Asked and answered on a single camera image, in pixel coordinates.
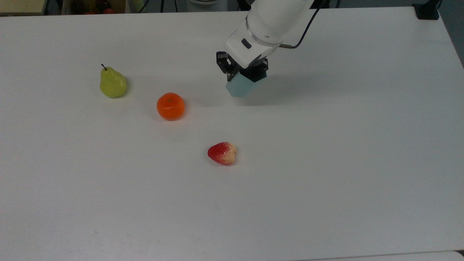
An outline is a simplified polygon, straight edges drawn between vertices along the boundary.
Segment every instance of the green pear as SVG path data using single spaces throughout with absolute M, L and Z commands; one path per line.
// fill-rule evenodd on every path
M 126 78 L 115 69 L 102 66 L 100 90 L 110 98 L 123 95 L 127 88 Z

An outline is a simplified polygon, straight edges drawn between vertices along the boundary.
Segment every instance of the table surface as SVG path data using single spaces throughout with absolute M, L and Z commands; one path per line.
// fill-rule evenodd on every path
M 321 10 L 232 98 L 215 52 L 245 15 L 0 18 L 0 259 L 463 249 L 464 70 L 442 20 Z M 100 92 L 102 63 L 124 97 Z M 166 92 L 182 119 L 157 114 Z M 206 156 L 223 141 L 233 166 Z
M 394 254 L 381 256 L 341 258 L 338 261 L 463 261 L 457 252 L 435 252 L 417 254 Z
M 43 15 L 46 0 L 0 0 L 0 15 Z

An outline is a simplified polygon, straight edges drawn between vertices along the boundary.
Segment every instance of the fruit basket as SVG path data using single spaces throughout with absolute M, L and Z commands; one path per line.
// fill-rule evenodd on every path
M 112 9 L 107 10 L 105 13 L 131 13 L 129 0 L 63 0 L 61 14 L 98 14 L 105 11 L 105 7 Z

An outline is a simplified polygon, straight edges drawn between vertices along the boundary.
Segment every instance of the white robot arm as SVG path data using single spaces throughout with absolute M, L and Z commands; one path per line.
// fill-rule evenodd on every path
M 242 67 L 269 56 L 284 41 L 287 32 L 309 9 L 313 0 L 256 0 L 224 48 Z
M 232 96 L 242 97 L 247 91 L 240 79 L 231 87 L 232 79 L 247 78 L 256 83 L 266 77 L 266 57 L 285 40 L 287 32 L 300 20 L 302 11 L 314 0 L 255 0 L 238 29 L 224 44 L 225 52 L 216 53 L 216 61 L 227 74 L 226 86 Z

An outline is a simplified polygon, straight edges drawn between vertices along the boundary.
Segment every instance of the cable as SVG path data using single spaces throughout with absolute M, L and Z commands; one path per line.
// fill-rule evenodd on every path
M 308 29 L 309 29 L 309 26 L 311 25 L 311 23 L 313 22 L 314 18 L 315 18 L 316 15 L 317 15 L 317 13 L 318 13 L 319 10 L 321 9 L 321 7 L 325 4 L 326 1 L 327 1 L 327 0 L 322 1 L 321 4 L 317 7 L 316 11 L 314 12 L 313 16 L 311 17 L 311 20 L 309 20 L 309 23 L 308 23 L 308 25 L 306 26 L 306 29 L 304 30 L 304 33 L 303 33 L 303 35 L 301 36 L 300 41 L 299 41 L 295 46 L 291 46 L 291 45 L 279 45 L 279 47 L 287 48 L 287 49 L 295 49 L 295 48 L 297 48 L 298 46 L 300 46 L 301 42 L 303 41 L 304 36 L 306 35 L 306 32 L 307 32 Z
M 147 6 L 148 2 L 150 2 L 150 0 L 147 0 L 145 2 L 145 4 L 142 6 L 142 8 L 140 9 L 139 13 L 141 13 L 143 11 L 143 9 Z

